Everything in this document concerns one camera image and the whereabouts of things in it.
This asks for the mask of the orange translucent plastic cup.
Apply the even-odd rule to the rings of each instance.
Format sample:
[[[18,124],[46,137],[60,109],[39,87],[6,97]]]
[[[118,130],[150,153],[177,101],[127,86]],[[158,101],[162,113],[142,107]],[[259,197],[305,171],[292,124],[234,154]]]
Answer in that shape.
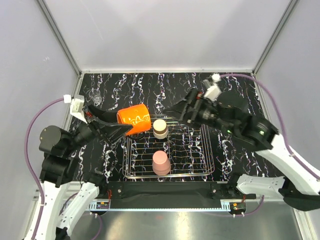
[[[117,112],[117,122],[119,124],[133,126],[133,128],[125,134],[126,136],[149,131],[152,126],[149,110],[143,103],[119,110]]]

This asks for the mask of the beige brown ceramic cup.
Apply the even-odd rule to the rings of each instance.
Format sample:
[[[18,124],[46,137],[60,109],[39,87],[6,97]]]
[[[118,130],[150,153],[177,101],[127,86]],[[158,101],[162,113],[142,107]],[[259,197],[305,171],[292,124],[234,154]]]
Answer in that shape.
[[[153,123],[153,135],[159,139],[162,140],[168,136],[169,129],[167,126],[167,123],[163,119],[157,119]]]

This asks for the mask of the small clear glass cup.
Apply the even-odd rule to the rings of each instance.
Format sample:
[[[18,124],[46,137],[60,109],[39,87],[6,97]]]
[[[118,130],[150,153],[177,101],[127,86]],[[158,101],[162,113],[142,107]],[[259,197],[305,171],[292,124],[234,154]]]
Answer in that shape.
[[[88,93],[94,104],[99,105],[102,102],[102,95],[99,89],[91,89]]]

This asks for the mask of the pink plastic cup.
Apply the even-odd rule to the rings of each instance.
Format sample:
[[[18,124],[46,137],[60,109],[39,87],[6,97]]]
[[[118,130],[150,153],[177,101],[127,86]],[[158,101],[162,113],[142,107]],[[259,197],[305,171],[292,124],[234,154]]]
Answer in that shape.
[[[156,151],[152,156],[152,169],[157,175],[167,175],[171,170],[168,155],[163,150]]]

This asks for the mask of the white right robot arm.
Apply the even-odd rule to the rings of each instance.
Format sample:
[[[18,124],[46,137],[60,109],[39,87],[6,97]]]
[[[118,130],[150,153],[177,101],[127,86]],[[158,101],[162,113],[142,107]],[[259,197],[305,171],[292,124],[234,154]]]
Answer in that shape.
[[[222,92],[213,102],[193,88],[163,113],[193,128],[206,125],[226,130],[242,147],[265,158],[283,173],[280,177],[235,173],[213,193],[216,199],[262,195],[281,197],[290,207],[304,212],[320,208],[318,170],[304,159],[294,161],[296,155],[286,147],[284,136],[264,117],[251,115],[244,98]]]

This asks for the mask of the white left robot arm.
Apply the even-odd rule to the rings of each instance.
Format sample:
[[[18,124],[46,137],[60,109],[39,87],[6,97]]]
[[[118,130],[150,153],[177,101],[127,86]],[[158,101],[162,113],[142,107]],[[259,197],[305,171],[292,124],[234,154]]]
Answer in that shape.
[[[34,176],[39,189],[35,209],[26,240],[69,240],[72,231],[94,199],[110,198],[106,176],[95,171],[83,175],[83,184],[63,208],[63,198],[75,174],[78,159],[72,156],[94,139],[113,145],[129,132],[131,124],[118,123],[116,112],[103,111],[93,105],[81,109],[84,120],[74,131],[50,125],[39,136],[39,150],[43,162],[39,176]]]

